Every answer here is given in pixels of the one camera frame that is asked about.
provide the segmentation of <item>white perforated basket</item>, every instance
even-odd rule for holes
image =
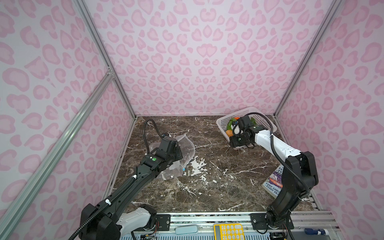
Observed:
[[[239,118],[239,117],[245,116],[248,113],[261,113],[261,111],[255,107],[248,107],[248,108],[244,108],[242,110],[239,110],[237,112],[228,114],[228,115],[221,117],[221,118],[216,120],[216,124],[219,127],[221,134],[223,134],[223,136],[225,137],[225,139],[228,142],[229,142],[229,136],[225,133],[225,131],[227,129],[227,125],[228,125],[229,120],[232,118]],[[270,130],[268,122],[263,117],[261,117],[259,115],[255,115],[255,114],[249,115],[249,117],[254,118],[256,120],[257,124],[263,125],[263,126],[267,127],[268,130]],[[272,121],[271,121],[271,123],[272,123],[273,131],[276,131],[277,127],[273,124]],[[243,147],[235,147],[234,150],[239,150],[240,148],[243,148]]]

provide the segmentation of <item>brown marble surface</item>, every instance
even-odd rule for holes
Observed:
[[[202,173],[193,175],[190,163],[183,176],[153,181],[127,211],[143,203],[154,206],[158,212],[265,211],[273,197],[261,184],[279,162],[260,146],[233,150],[218,130],[219,117],[151,117],[161,133],[168,132],[172,137],[187,134],[195,145],[195,163],[202,166]],[[136,122],[114,188],[131,176],[133,166],[139,164],[146,152],[142,126],[148,118],[139,117]],[[149,144],[160,141],[152,126],[147,126],[147,140]],[[313,208],[310,203],[301,202],[295,210]]]

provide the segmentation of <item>book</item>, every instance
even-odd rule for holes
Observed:
[[[274,198],[279,195],[283,184],[281,183],[281,176],[283,175],[283,165],[279,165],[275,171],[265,180],[262,187],[269,192]]]

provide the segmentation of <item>wall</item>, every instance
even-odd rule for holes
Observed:
[[[136,114],[273,113],[331,1],[85,1]]]
[[[101,201],[131,122],[110,83],[11,239],[68,239],[81,210]]]
[[[71,0],[0,6],[1,217],[106,68]]]
[[[384,236],[383,12],[382,1],[348,0],[278,116],[316,156],[314,192],[347,240]]]

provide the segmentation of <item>black mounting plate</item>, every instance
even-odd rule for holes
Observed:
[[[155,221],[159,222],[158,231],[169,231],[169,226],[170,226],[170,215],[169,214],[157,214]],[[145,231],[145,229],[140,227],[134,231]]]
[[[250,217],[251,217],[251,223],[252,223],[253,230],[265,230],[266,228],[268,228],[268,230],[271,230],[266,225],[265,213],[262,213],[262,214],[250,214]],[[289,229],[294,229],[295,228],[293,226],[292,220],[291,220],[291,222],[289,223],[289,225],[287,227],[289,227]]]

